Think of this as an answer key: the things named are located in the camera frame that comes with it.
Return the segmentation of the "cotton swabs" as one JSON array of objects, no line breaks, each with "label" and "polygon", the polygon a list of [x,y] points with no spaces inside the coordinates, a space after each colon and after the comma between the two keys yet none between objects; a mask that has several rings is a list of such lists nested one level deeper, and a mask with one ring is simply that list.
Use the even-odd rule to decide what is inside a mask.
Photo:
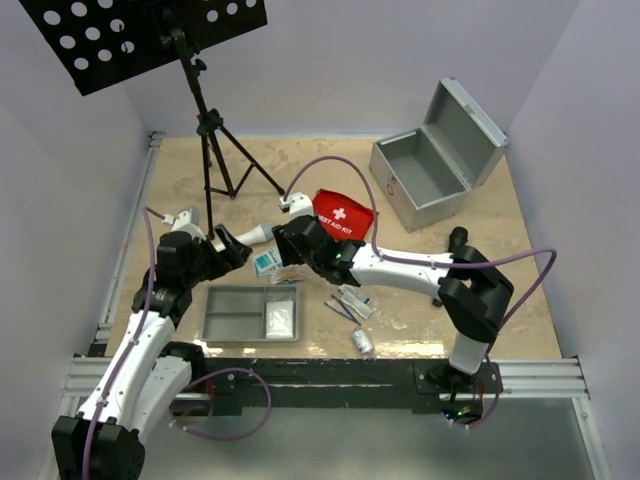
[{"label": "cotton swabs", "polygon": [[296,266],[278,269],[269,275],[269,281],[272,285],[295,284],[305,279],[303,271]]}]

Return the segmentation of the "teal gauze dressing packet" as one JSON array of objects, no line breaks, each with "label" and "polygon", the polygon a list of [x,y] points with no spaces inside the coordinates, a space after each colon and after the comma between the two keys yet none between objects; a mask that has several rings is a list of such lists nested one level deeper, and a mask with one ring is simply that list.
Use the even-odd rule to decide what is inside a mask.
[{"label": "teal gauze dressing packet", "polygon": [[281,268],[283,267],[282,259],[276,246],[254,255],[252,257],[252,265],[253,268],[255,266],[259,266],[260,268],[269,268],[275,265],[279,265]]}]

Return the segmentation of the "red first aid pouch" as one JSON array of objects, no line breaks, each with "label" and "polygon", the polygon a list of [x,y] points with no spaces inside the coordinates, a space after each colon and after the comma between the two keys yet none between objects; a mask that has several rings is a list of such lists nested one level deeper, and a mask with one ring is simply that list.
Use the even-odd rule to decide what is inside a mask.
[{"label": "red first aid pouch", "polygon": [[323,228],[336,240],[364,240],[374,220],[374,212],[350,197],[319,189],[312,200]]}]

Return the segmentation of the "grey compartment tray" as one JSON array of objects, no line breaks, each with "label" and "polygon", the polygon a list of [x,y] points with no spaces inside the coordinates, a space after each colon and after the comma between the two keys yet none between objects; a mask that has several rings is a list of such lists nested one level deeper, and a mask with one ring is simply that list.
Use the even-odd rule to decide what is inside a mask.
[{"label": "grey compartment tray", "polygon": [[[267,302],[294,302],[294,336],[289,339],[266,337]],[[294,342],[299,337],[300,292],[297,285],[222,285],[207,291],[199,339],[215,342]]]}]

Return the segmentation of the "white gauze pad packet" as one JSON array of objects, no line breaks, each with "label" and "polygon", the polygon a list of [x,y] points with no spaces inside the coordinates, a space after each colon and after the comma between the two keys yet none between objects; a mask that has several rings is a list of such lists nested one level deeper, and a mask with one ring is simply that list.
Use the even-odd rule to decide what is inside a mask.
[{"label": "white gauze pad packet", "polygon": [[294,302],[272,301],[265,305],[266,337],[289,339],[294,336]]}]

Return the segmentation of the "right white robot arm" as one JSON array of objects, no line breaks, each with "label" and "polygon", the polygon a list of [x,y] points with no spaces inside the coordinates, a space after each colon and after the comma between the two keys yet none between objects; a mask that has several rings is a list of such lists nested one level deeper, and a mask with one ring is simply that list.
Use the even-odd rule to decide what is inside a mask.
[{"label": "right white robot arm", "polygon": [[331,284],[384,286],[439,301],[456,329],[445,369],[448,386],[469,392],[481,380],[481,363],[496,341],[513,284],[475,248],[461,245],[427,255],[379,249],[362,240],[336,240],[320,220],[299,216],[273,228],[285,266],[306,265]]}]

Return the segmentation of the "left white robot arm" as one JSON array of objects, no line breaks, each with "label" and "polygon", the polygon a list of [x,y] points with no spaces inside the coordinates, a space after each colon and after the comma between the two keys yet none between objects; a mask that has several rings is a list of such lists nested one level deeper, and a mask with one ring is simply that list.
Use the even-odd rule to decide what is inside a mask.
[{"label": "left white robot arm", "polygon": [[238,237],[223,225],[214,231],[218,243],[191,223],[160,237],[106,371],[77,413],[59,417],[52,428],[61,478],[139,478],[149,431],[181,390],[196,392],[205,385],[201,351],[171,345],[192,291],[243,267],[253,245],[272,237],[261,226]]}]

